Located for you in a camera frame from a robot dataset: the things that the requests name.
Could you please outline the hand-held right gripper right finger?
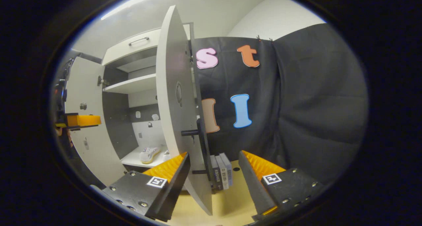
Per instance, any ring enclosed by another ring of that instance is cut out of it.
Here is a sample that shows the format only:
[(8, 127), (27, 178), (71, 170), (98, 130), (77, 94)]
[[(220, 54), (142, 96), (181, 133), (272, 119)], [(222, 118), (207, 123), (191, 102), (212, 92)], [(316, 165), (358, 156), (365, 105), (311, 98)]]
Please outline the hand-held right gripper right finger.
[(254, 220), (286, 216), (317, 198), (325, 185), (298, 168), (284, 169), (244, 150), (239, 166), (254, 203)]

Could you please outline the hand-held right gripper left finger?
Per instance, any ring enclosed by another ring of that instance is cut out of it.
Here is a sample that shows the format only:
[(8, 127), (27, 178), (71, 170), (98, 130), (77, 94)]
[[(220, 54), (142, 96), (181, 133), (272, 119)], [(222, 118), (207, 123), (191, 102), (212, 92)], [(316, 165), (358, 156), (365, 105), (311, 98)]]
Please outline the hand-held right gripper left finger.
[(184, 152), (143, 173), (126, 173), (101, 190), (101, 195), (132, 214), (166, 222), (172, 217), (190, 166), (190, 156)]

